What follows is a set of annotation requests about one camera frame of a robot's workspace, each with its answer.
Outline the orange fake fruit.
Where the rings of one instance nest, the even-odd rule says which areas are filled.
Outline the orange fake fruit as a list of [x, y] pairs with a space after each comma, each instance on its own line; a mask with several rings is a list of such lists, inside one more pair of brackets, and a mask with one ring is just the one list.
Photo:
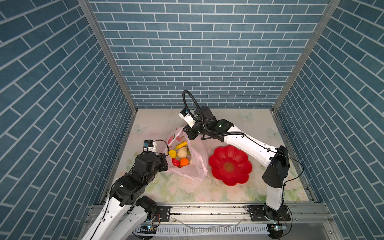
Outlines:
[[190, 164], [190, 160], [188, 158], [180, 159], [180, 168], [188, 166]]

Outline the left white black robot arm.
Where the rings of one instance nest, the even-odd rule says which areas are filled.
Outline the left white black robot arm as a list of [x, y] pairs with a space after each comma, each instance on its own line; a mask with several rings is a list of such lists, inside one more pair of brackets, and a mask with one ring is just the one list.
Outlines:
[[101, 212], [83, 240], [125, 240], [144, 222], [156, 219], [157, 203], [144, 196], [159, 172], [168, 170], [166, 155], [144, 151], [129, 172], [115, 181]]

